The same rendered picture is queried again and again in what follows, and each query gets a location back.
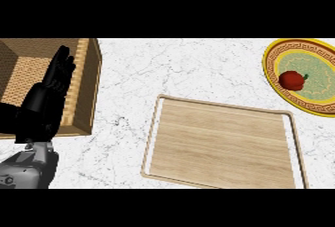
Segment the yellow patterned plate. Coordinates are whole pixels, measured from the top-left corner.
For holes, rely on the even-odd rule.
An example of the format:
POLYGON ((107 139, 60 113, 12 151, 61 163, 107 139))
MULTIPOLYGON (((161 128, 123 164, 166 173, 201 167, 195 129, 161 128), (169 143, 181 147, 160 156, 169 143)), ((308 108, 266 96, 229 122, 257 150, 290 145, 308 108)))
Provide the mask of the yellow patterned plate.
POLYGON ((335 118, 335 47, 318 39, 278 39, 262 65, 284 100, 308 113, 335 118))

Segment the red bell pepper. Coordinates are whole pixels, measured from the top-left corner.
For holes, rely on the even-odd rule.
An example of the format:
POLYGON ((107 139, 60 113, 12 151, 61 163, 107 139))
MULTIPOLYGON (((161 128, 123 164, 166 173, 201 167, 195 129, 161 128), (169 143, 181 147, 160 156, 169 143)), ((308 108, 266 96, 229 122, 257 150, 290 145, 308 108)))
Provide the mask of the red bell pepper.
POLYGON ((279 84, 287 90, 299 91, 305 88, 309 74, 302 75, 297 71, 287 71, 279 76, 279 84))

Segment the wooden tray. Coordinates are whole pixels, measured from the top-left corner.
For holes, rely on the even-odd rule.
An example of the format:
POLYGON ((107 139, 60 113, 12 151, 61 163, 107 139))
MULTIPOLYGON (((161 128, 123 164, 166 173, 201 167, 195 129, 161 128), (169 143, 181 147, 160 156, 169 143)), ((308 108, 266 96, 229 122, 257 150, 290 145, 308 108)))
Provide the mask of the wooden tray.
POLYGON ((291 112, 161 94, 150 129, 142 176, 203 188, 309 187, 306 165, 293 170, 287 142, 297 132, 291 112))

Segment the wicker basket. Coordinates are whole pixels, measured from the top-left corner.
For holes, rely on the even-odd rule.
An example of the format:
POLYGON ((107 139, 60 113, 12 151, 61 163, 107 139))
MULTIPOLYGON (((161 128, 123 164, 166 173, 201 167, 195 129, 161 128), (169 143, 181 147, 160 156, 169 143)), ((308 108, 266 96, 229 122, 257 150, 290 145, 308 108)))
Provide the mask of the wicker basket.
POLYGON ((0 102, 21 106, 61 46, 76 58, 58 137, 92 134, 102 55, 96 38, 0 38, 0 102))

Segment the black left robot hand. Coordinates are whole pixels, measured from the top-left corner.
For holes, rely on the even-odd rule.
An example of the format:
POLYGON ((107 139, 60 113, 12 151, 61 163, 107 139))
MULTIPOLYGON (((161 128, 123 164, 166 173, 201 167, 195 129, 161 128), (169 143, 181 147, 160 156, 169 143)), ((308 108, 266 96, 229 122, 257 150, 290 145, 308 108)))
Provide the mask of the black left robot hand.
POLYGON ((66 96, 70 89, 74 57, 61 46, 43 77, 30 89, 21 106, 0 102, 0 133, 17 136, 17 144, 51 142, 64 116, 66 96))

